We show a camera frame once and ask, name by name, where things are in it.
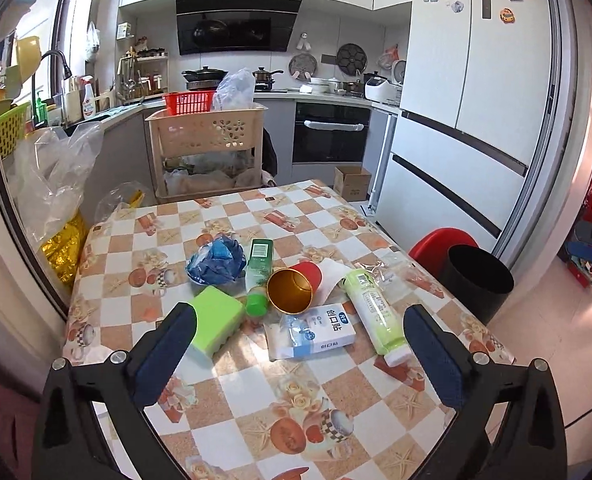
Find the green sponge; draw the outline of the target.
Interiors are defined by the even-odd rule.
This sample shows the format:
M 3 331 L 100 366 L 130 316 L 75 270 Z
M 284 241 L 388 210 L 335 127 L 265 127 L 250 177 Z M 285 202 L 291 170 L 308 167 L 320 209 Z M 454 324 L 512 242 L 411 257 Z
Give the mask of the green sponge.
M 192 299 L 191 305 L 197 316 L 192 346 L 211 359 L 241 326 L 245 308 L 238 299 L 215 286 L 207 286 Z

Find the light green tube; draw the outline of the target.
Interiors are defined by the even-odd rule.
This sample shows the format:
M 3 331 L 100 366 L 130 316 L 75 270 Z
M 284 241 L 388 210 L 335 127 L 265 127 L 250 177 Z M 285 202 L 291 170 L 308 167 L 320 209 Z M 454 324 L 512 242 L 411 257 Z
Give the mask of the light green tube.
M 372 275 L 364 270 L 352 270 L 343 279 L 343 289 L 386 365 L 396 367 L 410 359 L 412 350 L 403 333 L 402 318 L 388 303 Z

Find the blue plastic bag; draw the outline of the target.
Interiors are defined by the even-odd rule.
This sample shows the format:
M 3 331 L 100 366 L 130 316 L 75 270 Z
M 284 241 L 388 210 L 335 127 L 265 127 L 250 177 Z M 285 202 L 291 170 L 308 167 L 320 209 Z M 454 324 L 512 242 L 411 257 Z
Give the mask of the blue plastic bag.
M 235 282 L 246 266 L 244 249 L 237 240 L 217 236 L 201 246 L 189 260 L 185 271 L 198 285 L 228 285 Z

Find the white plaster box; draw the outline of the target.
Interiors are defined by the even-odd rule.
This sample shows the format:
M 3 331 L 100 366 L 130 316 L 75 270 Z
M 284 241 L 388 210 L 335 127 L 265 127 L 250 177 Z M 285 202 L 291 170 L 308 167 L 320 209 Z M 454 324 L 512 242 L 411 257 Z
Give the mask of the white plaster box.
M 302 359 L 343 348 L 355 330 L 341 304 L 310 308 L 298 315 L 272 313 L 263 321 L 270 359 Z

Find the green cap bottle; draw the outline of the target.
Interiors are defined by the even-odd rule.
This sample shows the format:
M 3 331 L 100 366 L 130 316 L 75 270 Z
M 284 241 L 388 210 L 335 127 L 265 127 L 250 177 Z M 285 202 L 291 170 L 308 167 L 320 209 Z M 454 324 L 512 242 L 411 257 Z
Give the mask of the green cap bottle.
M 255 238 L 245 269 L 246 313 L 251 318 L 262 318 L 268 312 L 267 283 L 272 271 L 273 242 Z

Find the red gold paper cup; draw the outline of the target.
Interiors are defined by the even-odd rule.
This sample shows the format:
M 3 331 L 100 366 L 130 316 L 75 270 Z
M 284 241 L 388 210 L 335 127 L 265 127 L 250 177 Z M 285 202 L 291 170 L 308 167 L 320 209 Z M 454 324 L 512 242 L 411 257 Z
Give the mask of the red gold paper cup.
M 270 304 L 282 314 L 302 314 L 312 306 L 321 283 L 322 271 L 310 261 L 276 270 L 267 283 Z

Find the white paper towel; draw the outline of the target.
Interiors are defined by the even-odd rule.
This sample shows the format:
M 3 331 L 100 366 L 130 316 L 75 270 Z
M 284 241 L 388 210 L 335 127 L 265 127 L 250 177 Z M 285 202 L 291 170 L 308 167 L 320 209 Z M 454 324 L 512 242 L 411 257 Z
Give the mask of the white paper towel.
M 313 307 L 320 307 L 326 304 L 333 289 L 352 271 L 350 266 L 346 266 L 346 264 L 331 258 L 323 259 L 317 266 L 321 271 L 322 279 L 321 284 L 313 296 Z

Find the black kitchen faucet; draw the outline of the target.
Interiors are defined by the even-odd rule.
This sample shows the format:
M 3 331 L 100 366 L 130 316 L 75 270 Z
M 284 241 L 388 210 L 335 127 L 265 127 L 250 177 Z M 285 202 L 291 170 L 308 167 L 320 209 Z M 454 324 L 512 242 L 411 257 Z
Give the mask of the black kitchen faucet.
M 41 56 L 41 61 L 49 59 L 49 84 L 48 90 L 50 96 L 61 92 L 61 81 L 69 79 L 72 76 L 67 58 L 64 52 L 59 49 L 50 49 Z M 44 126 L 45 120 L 38 119 L 38 105 L 36 105 L 36 84 L 35 75 L 31 76 L 31 104 L 32 104 L 32 124 L 34 128 Z

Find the gold foil bag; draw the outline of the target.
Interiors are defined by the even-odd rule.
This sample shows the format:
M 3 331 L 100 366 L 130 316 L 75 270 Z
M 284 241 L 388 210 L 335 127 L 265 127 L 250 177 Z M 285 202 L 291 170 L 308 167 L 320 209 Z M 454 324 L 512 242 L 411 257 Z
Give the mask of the gold foil bag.
M 43 256 L 61 284 L 72 289 L 81 252 L 88 234 L 80 211 L 62 229 L 41 246 Z

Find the red stool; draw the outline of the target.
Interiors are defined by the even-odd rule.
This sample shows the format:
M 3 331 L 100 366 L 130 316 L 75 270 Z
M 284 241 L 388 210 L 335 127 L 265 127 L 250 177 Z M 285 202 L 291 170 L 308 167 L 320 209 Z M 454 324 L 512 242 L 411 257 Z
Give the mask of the red stool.
M 477 247 L 470 234 L 456 228 L 440 228 L 428 233 L 410 250 L 409 256 L 431 276 L 439 278 L 448 259 L 449 249 L 456 245 Z

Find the clear plastic bag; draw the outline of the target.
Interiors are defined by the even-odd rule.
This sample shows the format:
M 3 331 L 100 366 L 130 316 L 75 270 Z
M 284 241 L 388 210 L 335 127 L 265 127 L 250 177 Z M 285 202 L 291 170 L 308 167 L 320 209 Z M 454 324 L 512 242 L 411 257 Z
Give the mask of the clear plastic bag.
M 86 122 L 72 134 L 61 127 L 38 129 L 17 144 L 9 188 L 32 248 L 58 234 L 78 212 L 102 141 L 102 125 Z

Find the yellow plastic basket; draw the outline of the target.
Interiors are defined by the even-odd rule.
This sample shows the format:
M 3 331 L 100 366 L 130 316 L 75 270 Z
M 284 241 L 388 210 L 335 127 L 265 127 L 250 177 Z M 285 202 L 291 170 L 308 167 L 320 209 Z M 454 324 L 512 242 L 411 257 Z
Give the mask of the yellow plastic basket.
M 6 158 L 15 151 L 20 140 L 26 135 L 30 104 L 28 102 L 11 107 L 0 115 L 0 157 Z

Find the black built-in oven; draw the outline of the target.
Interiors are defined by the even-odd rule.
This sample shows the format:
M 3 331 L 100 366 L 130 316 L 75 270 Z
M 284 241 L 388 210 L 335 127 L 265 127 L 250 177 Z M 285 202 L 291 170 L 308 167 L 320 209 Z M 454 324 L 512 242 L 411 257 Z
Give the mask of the black built-in oven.
M 368 108 L 297 102 L 293 162 L 362 162 L 370 119 Z

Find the black wok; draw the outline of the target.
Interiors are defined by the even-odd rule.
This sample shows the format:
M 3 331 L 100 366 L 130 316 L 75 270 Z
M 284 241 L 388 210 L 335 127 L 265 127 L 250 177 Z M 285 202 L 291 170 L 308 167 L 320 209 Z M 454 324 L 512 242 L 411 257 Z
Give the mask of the black wok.
M 215 90 L 227 75 L 226 70 L 203 66 L 199 70 L 183 70 L 181 73 L 189 91 Z

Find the black cooking pot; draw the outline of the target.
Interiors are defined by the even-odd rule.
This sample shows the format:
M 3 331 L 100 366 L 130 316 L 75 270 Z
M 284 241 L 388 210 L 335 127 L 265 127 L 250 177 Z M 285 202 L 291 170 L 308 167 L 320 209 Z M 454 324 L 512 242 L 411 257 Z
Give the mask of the black cooking pot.
M 257 70 L 254 70 L 253 77 L 256 79 L 255 91 L 271 91 L 274 86 L 274 75 L 282 73 L 282 70 L 266 70 L 264 67 L 259 67 Z

